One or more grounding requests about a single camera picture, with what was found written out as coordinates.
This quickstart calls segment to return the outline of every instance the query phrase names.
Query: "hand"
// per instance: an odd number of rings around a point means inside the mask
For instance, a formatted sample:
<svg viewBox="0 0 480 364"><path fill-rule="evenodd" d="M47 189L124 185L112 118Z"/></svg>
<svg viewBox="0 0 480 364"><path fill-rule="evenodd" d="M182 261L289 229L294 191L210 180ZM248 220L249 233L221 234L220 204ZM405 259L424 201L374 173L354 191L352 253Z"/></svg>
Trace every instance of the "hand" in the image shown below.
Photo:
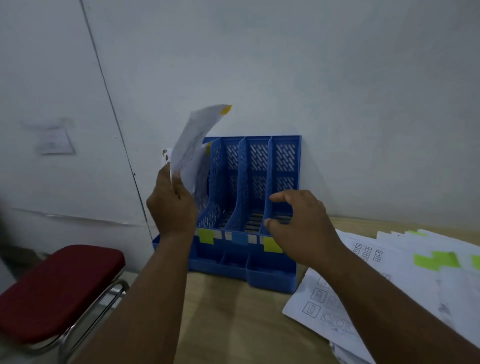
<svg viewBox="0 0 480 364"><path fill-rule="evenodd" d="M180 174L174 174L170 182L170 163L158 172L155 188L147 199L147 207L162 238L187 234L191 235L192 241L197 225L197 206L183 186Z"/></svg>
<svg viewBox="0 0 480 364"><path fill-rule="evenodd" d="M264 225L287 255L300 264L322 270L343 247L321 201L306 190L285 190L270 196L272 202L288 202L293 217L288 225L267 218Z"/></svg>

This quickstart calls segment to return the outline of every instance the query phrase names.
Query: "person's right arm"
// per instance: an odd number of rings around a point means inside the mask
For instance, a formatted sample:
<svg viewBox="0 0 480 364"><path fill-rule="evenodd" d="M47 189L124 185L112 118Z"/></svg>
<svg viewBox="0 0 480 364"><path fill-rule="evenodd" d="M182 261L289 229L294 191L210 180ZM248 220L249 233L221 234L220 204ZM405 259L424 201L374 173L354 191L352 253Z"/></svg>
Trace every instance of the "person's right arm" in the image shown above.
<svg viewBox="0 0 480 364"><path fill-rule="evenodd" d="M458 335L351 252L310 191L270 196L288 202L288 225L266 219L280 247L330 284L377 364L480 363L480 349Z"/></svg>

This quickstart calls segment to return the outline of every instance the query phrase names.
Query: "person's left arm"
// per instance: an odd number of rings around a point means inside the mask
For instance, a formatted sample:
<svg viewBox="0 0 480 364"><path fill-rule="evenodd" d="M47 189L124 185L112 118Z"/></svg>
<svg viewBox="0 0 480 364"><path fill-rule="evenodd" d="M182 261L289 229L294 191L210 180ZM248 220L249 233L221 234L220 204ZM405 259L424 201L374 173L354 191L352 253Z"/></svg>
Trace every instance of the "person's left arm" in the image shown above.
<svg viewBox="0 0 480 364"><path fill-rule="evenodd" d="M169 164L158 173L147 207L160 244L75 364L172 363L175 358L197 209L180 178L170 183Z"/></svg>

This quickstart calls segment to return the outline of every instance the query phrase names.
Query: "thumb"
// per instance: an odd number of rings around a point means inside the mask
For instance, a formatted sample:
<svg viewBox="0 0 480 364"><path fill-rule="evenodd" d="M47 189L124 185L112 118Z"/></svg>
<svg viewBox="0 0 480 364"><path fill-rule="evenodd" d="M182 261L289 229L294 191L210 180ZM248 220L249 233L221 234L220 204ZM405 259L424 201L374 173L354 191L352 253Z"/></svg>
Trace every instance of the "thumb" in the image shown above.
<svg viewBox="0 0 480 364"><path fill-rule="evenodd" d="M288 225L282 225L274 218L266 218L264 225L276 242L282 240L288 234Z"/></svg>
<svg viewBox="0 0 480 364"><path fill-rule="evenodd" d="M183 185L183 182L181 181L180 173L179 173L179 172L173 173L173 176L172 176L172 187L173 187L173 190L175 191L175 193L176 193L180 198L187 197L187 196L191 196L190 192L188 192L188 190L187 190L187 189L185 188L185 186Z"/></svg>

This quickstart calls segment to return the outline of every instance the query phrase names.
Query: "blue file organizer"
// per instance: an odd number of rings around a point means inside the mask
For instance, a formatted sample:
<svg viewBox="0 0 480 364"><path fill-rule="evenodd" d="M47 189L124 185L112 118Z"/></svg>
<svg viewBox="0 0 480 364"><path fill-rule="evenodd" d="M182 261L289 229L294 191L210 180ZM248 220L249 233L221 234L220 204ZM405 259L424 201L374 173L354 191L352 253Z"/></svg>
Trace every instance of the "blue file organizer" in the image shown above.
<svg viewBox="0 0 480 364"><path fill-rule="evenodd" d="M298 189L301 136L205 138L210 146L208 204L199 216L189 269L293 293L297 265L275 243L265 218L288 223L287 203L268 197ZM160 236L152 244L156 248Z"/></svg>

